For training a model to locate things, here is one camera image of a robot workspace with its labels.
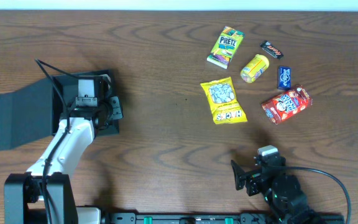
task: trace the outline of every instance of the red snack package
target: red snack package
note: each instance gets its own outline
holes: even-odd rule
[[[273,123],[280,124],[311,106],[312,103],[312,98],[303,86],[296,85],[290,90],[262,103],[262,108]]]

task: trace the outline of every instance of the white backdrop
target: white backdrop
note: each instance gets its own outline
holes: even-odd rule
[[[0,0],[0,9],[358,11],[358,0]]]

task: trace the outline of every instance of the blue snack pack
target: blue snack pack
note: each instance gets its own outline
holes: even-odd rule
[[[277,88],[279,90],[289,90],[291,88],[291,68],[280,66],[278,68]]]

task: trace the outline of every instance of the table surface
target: table surface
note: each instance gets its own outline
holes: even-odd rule
[[[246,34],[227,70],[206,61],[224,26]],[[262,51],[263,40],[285,58]],[[255,54],[267,55],[270,67],[249,84],[239,74]],[[77,205],[139,213],[264,211],[262,196],[235,190],[230,160],[254,169],[257,149],[272,144],[288,165],[343,181],[358,223],[358,13],[0,11],[0,93],[43,78],[34,58],[73,73],[116,73],[121,132],[96,138],[83,154],[71,178]],[[260,103],[280,93],[279,65],[292,68],[292,83],[304,85],[313,106],[274,125]],[[247,123],[213,123],[200,83],[225,77],[232,77]],[[0,223],[5,179],[25,172],[51,139],[0,152]],[[312,208],[346,215],[337,183],[295,174]]]

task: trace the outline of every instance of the packaged food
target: packaged food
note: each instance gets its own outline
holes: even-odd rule
[[[201,83],[215,124],[246,122],[247,116],[237,102],[231,77]]]
[[[225,26],[206,60],[227,69],[245,36],[243,32]]]
[[[255,55],[240,73],[241,78],[252,83],[269,67],[269,60],[264,55]]]
[[[311,106],[312,103],[312,98],[303,86],[296,85],[290,90],[262,103],[262,108],[273,123],[280,124]]]
[[[263,43],[260,44],[260,47],[264,49],[268,54],[271,56],[280,59],[284,57],[284,54],[275,48],[269,41],[265,40]]]
[[[289,90],[291,88],[291,68],[280,66],[277,75],[277,88],[279,90]]]

